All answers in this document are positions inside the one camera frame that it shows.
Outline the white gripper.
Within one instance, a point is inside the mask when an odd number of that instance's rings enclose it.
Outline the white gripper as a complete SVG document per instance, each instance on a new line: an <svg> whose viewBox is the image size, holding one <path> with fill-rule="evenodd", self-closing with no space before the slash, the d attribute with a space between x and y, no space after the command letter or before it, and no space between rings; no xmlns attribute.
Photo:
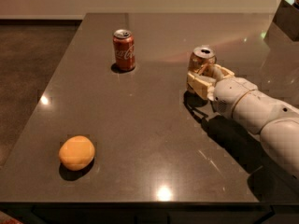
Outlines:
<svg viewBox="0 0 299 224"><path fill-rule="evenodd" d="M187 73L187 90L197 94L203 100L210 100L215 112L227 119L233 116L236 104L250 91L257 91L258 87L243 77L234 77L230 69L214 65L213 77Z"/></svg>

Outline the dark robot base block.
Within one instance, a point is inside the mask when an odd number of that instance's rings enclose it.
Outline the dark robot base block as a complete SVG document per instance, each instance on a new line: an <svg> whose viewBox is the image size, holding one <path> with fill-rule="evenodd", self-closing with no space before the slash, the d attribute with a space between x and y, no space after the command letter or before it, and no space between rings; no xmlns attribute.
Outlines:
<svg viewBox="0 0 299 224"><path fill-rule="evenodd" d="M291 42L299 41L298 0L280 0L264 41L269 44L282 37L288 38Z"/></svg>

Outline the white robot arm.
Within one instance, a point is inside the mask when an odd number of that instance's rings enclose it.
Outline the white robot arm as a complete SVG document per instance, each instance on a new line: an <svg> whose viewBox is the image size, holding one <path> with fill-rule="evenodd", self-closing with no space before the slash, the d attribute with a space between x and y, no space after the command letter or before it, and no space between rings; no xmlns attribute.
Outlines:
<svg viewBox="0 0 299 224"><path fill-rule="evenodd" d="M243 77L218 64L190 68L187 87L227 119L260 136L272 160L299 176L299 109L272 98Z"/></svg>

